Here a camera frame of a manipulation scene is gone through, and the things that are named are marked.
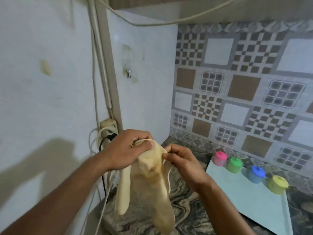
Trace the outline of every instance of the plastic container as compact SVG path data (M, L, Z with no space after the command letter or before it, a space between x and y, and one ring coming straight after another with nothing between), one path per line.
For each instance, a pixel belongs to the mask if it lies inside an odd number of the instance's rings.
M258 184L265 177L265 171L261 167L251 166L248 177L250 181Z
M288 182L281 176L274 175L268 182L269 190L278 195L282 195L288 187Z
M221 151L218 151L215 153L215 156L213 157L213 163L219 167L222 167L224 166L226 159L227 155Z
M242 167L242 161L239 158L231 158L228 163L228 170L233 173L237 174L240 172Z

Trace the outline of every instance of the blue lid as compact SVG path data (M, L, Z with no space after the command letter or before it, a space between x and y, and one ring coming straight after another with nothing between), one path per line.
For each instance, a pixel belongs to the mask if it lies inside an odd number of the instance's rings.
M262 178L265 177L265 171L261 167L252 166L251 171L253 172L253 174L255 174L259 177L262 177Z

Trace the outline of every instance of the checkered tile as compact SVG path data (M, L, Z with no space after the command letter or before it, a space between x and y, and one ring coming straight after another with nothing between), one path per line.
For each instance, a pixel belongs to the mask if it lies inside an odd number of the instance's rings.
M280 141L295 117L295 114L255 106L245 131Z
M270 105L292 108L305 89L303 83L273 80L266 91L263 102Z
M175 64L200 66L205 34L178 32Z
M231 70L269 74L286 32L241 33Z
M218 94L222 87L223 78L223 73L203 72L200 91Z
M292 167L293 169L301 170L311 158L312 155L307 153L299 152L292 148L282 147L275 161Z
M221 98L196 94L192 115L216 122L221 102Z
M178 113L174 114L173 124L175 126L178 126L182 129L186 129L187 128L187 122L188 122L188 117L186 115L182 115L182 114L178 114Z
M218 127L215 140L219 142L223 142L228 144L229 146L233 146L235 144L235 140L238 136L238 132L224 128L222 126Z

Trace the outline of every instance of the light blue board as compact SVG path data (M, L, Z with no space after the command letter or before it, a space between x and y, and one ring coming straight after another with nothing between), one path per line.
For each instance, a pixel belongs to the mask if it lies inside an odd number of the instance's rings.
M240 213L277 235L293 235L286 193L277 195L265 183L252 183L245 176L248 172L245 167L238 174L233 174L210 161L206 172Z

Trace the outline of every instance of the pink lid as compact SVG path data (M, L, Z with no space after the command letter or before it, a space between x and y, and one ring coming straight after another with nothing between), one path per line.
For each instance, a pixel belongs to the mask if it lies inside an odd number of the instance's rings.
M227 155L221 151L218 151L215 153L216 157L222 161L225 161L227 159Z

